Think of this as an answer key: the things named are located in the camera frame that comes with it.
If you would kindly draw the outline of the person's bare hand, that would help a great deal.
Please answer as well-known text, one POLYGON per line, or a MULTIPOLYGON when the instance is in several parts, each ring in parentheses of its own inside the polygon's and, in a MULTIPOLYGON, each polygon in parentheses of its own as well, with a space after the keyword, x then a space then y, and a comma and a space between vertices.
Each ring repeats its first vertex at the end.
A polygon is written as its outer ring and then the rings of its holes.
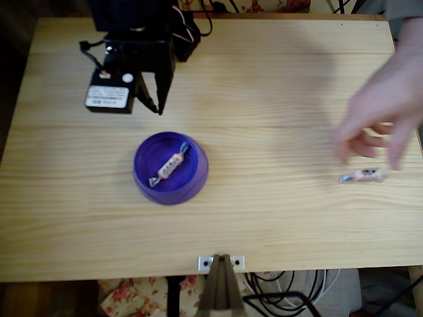
POLYGON ((422 121, 422 50, 398 50, 353 96, 334 136, 341 162, 353 152, 374 157, 385 147, 393 170, 422 121))

